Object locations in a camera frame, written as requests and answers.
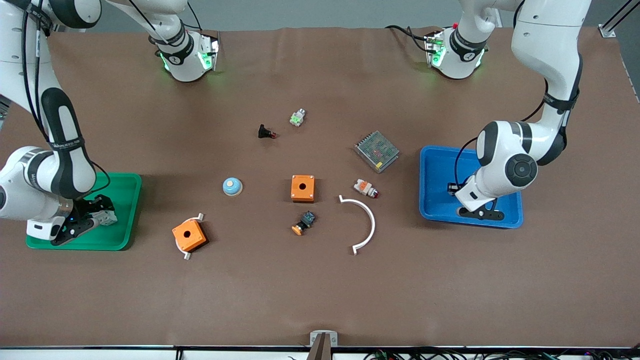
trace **orange square button housing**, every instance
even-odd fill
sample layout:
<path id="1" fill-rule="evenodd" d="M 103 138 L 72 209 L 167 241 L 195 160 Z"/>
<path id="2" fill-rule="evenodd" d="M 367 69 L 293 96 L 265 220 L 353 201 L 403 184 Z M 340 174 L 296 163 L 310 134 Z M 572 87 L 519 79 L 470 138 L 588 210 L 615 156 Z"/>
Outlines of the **orange square button housing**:
<path id="1" fill-rule="evenodd" d="M 189 219 L 173 228 L 173 237 L 184 252 L 192 252 L 207 243 L 200 224 L 195 219 Z"/>
<path id="2" fill-rule="evenodd" d="M 315 190 L 316 178 L 313 175 L 291 177 L 291 200 L 294 202 L 313 202 Z"/>

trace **blue tray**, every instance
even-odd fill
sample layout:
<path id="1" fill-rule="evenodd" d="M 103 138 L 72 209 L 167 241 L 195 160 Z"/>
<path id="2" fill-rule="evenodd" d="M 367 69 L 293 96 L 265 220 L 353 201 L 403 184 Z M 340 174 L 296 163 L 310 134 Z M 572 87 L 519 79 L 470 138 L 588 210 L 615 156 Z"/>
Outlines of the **blue tray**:
<path id="1" fill-rule="evenodd" d="M 462 205 L 447 193 L 447 183 L 455 182 L 453 163 L 460 148 L 425 146 L 420 151 L 420 213 L 434 221 L 453 222 L 503 229 L 516 229 L 522 225 L 522 197 L 520 192 L 499 197 L 495 209 L 504 213 L 504 220 L 479 220 L 458 215 Z M 464 150 L 458 160 L 458 180 L 464 181 L 480 168 L 476 152 Z"/>

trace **light blue round cap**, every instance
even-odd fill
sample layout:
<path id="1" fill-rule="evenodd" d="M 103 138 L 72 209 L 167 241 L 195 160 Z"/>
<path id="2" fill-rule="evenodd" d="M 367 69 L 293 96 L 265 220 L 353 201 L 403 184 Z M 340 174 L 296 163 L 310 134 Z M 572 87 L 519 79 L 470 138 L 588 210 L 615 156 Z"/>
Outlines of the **light blue round cap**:
<path id="1" fill-rule="evenodd" d="M 222 191 L 229 196 L 236 196 L 242 192 L 242 183 L 240 180 L 230 177 L 222 183 Z"/>

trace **metal frame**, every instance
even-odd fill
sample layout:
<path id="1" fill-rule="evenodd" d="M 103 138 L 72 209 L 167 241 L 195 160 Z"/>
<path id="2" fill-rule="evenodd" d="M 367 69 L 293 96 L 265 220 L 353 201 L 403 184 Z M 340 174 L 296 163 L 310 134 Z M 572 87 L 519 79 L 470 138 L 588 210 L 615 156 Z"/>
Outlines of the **metal frame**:
<path id="1" fill-rule="evenodd" d="M 600 30 L 602 37 L 616 37 L 616 33 L 614 31 L 616 26 L 618 26 L 618 24 L 624 20 L 627 15 L 634 11 L 638 5 L 640 5 L 640 0 L 628 0 L 609 20 L 607 20 L 607 22 L 604 24 L 598 24 L 598 29 Z"/>

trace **gray floor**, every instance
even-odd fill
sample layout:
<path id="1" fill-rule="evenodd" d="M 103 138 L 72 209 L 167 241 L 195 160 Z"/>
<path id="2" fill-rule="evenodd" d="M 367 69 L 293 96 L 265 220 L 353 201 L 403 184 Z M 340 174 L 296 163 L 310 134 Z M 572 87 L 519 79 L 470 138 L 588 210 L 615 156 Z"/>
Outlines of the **gray floor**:
<path id="1" fill-rule="evenodd" d="M 272 30 L 280 28 L 384 28 L 400 26 L 448 26 L 460 19 L 455 0 L 191 0 L 205 29 L 220 31 Z M 605 22 L 626 0 L 593 0 L 586 26 Z M 513 25 L 513 13 L 500 12 L 503 26 Z M 195 25 L 188 12 L 180 14 Z M 104 2 L 100 22 L 90 31 L 142 31 L 128 16 Z M 629 15 L 616 29 L 623 59 L 635 84 L 640 84 L 640 10 Z"/>

